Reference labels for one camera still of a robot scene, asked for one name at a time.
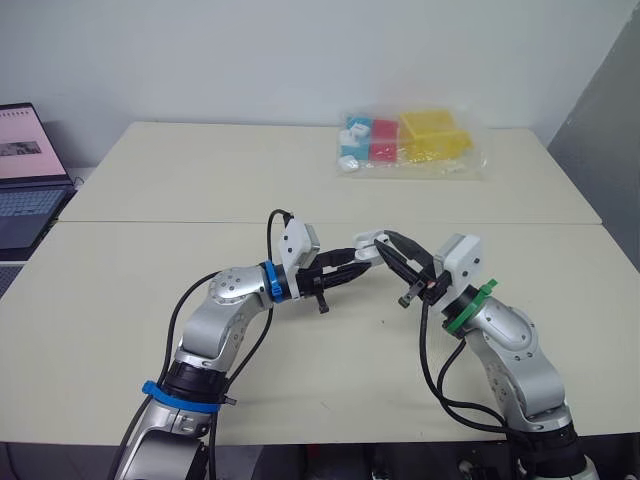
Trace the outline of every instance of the blue block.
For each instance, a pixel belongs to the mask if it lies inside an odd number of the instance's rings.
[[[362,125],[366,125],[371,129],[373,127],[373,118],[369,117],[347,117],[347,122],[345,124],[345,128],[348,130],[355,123],[361,123]],[[367,161],[369,160],[369,144],[371,140],[371,135],[368,135],[366,138],[360,140],[360,145],[358,147],[341,147],[340,155],[353,155],[356,160]]]

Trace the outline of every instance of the yellow block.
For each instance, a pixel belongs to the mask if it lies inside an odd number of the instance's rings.
[[[445,109],[403,113],[398,130],[398,146],[410,162],[456,158],[473,147],[469,133]]]

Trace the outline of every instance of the laptop screen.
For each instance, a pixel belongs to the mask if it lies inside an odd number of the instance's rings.
[[[33,106],[0,106],[0,182],[56,180],[61,175],[66,177],[65,169]]]

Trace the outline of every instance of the red block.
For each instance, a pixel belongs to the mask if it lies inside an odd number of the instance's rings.
[[[397,157],[398,122],[374,120],[371,127],[369,160],[395,162]]]

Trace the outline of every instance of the laptop keyboard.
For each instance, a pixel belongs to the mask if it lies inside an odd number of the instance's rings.
[[[0,298],[9,289],[11,282],[18,276],[20,270],[22,270],[22,265],[0,267]]]
[[[32,190],[0,193],[0,217],[46,215],[55,207],[64,190]]]

